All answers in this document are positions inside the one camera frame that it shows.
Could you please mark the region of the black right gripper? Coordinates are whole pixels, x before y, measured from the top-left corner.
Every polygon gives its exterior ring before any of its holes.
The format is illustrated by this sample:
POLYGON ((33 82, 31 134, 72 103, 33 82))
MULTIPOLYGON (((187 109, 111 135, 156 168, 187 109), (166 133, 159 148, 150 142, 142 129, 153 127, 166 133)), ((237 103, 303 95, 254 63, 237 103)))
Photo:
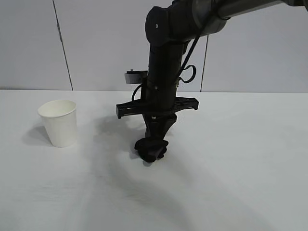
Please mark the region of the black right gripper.
POLYGON ((146 125, 145 140, 147 142, 164 139, 169 129, 176 123, 176 116, 167 116, 182 110, 194 109, 199 107, 196 98, 177 97, 176 89, 167 90, 147 86, 146 83, 140 84, 131 96, 131 101, 116 105, 116 115, 120 119, 131 115, 164 116, 144 117, 146 125))

